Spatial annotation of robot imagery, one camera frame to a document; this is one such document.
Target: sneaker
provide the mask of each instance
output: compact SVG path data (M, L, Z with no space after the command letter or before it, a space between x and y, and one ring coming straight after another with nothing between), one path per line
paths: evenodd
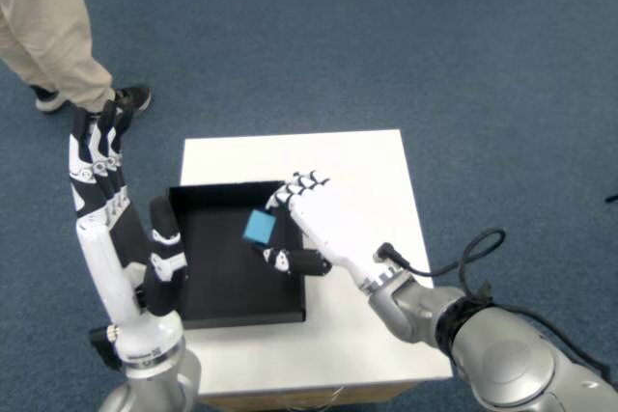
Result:
M44 113L53 113L58 111L67 100L60 95L60 92L50 92L43 87L30 86L37 95L35 105L39 111Z
M130 109L133 111L133 116L137 116L148 108L151 104L153 92L146 86L126 87L124 89L116 89L116 108L122 112Z

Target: black cable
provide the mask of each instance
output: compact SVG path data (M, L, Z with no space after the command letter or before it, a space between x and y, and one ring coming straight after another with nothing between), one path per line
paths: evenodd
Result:
M543 316L538 315L537 313L533 311L530 311L527 308L523 308L522 306L513 306L510 304L495 304L494 306L497 308L503 309L505 311L508 311L509 313L520 314L522 316L530 317L533 320L536 320L537 322L546 326L546 328L548 328L556 337L562 340L562 342L566 346L568 346L569 349L572 352L574 352L579 358L581 358L583 361L588 363L590 366L600 371L601 377L603 378L603 380L605 380L607 383L611 385L611 368L607 364L604 364L603 362L598 361L597 359L592 357L590 354L588 354L586 351L581 349L577 344L575 344L571 339L569 339L569 337L567 337L562 330L556 327L549 320L547 320Z
M495 234L498 235L498 239L495 241L495 243L493 243L491 246L488 246L486 249L484 249L480 253L477 253L475 255L470 254L472 253L472 250L474 250L474 248L476 248L483 240ZM459 261L459 268L460 268L460 285L462 286L462 289L465 292L466 296L472 297L474 296L474 294L472 293L472 291L470 291L470 288L467 285L467 280L465 278L465 265L469 262L480 260L481 258L484 258L485 256L493 253L495 250L497 250L500 247L502 243L504 243L505 238L506 238L506 232L504 232L502 229L498 229L498 228L487 229L486 231L481 232L478 235L476 235L472 239L472 241L470 241L468 245L465 247L465 249L463 250L462 258Z
M470 255L470 252L476 248L476 246L487 238L490 235L498 233L500 238L497 241L489 246L488 248ZM409 270L412 274L418 275L420 277L441 277L442 275L448 274L452 270L457 269L458 267L465 266L466 264L470 264L471 262L475 262L484 258L485 256L493 253L504 241L506 238L506 233L502 229L487 229L486 231L478 234L471 242L465 247L465 251L463 252L463 256L459 261L453 261L448 265L445 265L439 270L435 270L434 272L423 272L422 270L415 269L410 265L410 263L400 255L397 250L390 243L382 244L378 249L378 255L382 258L389 258L390 260L396 262L401 267Z

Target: person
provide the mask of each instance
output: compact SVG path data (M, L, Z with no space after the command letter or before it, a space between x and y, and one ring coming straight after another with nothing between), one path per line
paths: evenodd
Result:
M84 0L0 0L0 58L35 92L44 113L67 101L97 116L107 100L134 114L150 104L144 85L112 88L112 76L92 56Z

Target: person's leg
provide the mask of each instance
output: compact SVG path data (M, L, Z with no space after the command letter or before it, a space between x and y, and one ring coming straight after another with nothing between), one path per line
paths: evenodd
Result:
M83 0L0 0L0 11L0 57L26 83L91 112L115 98L111 75L92 56Z

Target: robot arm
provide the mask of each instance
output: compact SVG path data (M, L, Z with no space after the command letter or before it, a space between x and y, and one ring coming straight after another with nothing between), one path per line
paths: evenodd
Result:
M284 206L333 265L350 272L390 332L439 348L490 411L618 410L618 393L574 364L522 318L458 288L425 288L376 250L344 192L317 173L295 176L267 207Z
M77 237L112 323L91 331L91 343L108 366L122 363L127 377L99 411L187 412L201 368L185 348L174 311L186 278L181 235L172 208L159 197L151 202L153 242L145 238L122 173L120 138L131 115L122 113L114 124L115 118L113 102L92 127L77 109L69 144Z

